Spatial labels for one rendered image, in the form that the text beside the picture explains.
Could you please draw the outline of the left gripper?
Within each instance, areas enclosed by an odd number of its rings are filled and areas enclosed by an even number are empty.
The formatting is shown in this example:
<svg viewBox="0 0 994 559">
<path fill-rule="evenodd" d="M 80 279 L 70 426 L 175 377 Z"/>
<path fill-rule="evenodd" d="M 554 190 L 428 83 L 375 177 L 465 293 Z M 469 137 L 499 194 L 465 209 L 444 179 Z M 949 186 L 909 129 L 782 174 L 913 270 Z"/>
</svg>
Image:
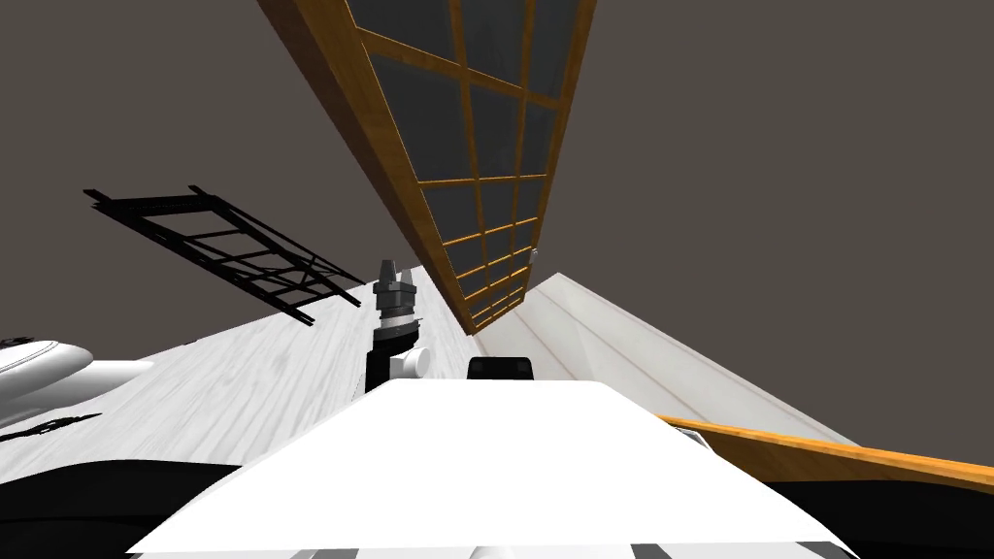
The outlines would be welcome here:
<svg viewBox="0 0 994 559">
<path fill-rule="evenodd" d="M 381 262 L 379 281 L 373 284 L 376 296 L 376 309 L 381 312 L 394 309 L 408 309 L 415 306 L 417 288 L 414 285 L 413 271 L 405 269 L 396 280 L 396 264 L 394 260 Z"/>
</svg>

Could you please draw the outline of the wooden door with glass panes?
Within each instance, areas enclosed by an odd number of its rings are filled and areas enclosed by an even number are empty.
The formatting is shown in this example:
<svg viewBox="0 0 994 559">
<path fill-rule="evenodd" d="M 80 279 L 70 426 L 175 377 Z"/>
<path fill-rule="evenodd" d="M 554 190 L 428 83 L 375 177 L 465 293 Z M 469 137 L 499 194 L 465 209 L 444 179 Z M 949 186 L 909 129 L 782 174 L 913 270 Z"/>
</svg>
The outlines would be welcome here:
<svg viewBox="0 0 994 559">
<path fill-rule="evenodd" d="M 522 304 L 597 0 L 256 0 L 469 335 Z"/>
</svg>

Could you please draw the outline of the black shelf rack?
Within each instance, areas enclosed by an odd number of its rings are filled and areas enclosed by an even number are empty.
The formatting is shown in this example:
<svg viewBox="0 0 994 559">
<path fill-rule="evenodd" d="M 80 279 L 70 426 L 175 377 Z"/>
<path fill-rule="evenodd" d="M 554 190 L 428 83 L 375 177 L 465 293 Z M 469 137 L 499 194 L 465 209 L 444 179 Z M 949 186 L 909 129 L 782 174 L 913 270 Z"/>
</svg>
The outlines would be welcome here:
<svg viewBox="0 0 994 559">
<path fill-rule="evenodd" d="M 197 186 L 184 195 L 86 195 L 100 214 L 308 326 L 309 304 L 338 297 L 361 306 L 338 284 L 361 279 Z"/>
</svg>

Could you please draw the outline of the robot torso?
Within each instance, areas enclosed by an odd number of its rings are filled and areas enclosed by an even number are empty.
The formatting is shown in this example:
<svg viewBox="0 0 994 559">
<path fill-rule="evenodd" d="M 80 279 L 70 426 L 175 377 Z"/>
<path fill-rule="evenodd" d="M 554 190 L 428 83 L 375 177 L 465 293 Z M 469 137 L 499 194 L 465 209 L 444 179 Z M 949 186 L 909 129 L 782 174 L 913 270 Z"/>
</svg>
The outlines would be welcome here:
<svg viewBox="0 0 994 559">
<path fill-rule="evenodd" d="M 838 536 L 698 437 L 596 381 L 395 378 L 214 484 L 133 546 L 148 559 L 307 549 L 532 547 Z"/>
</svg>

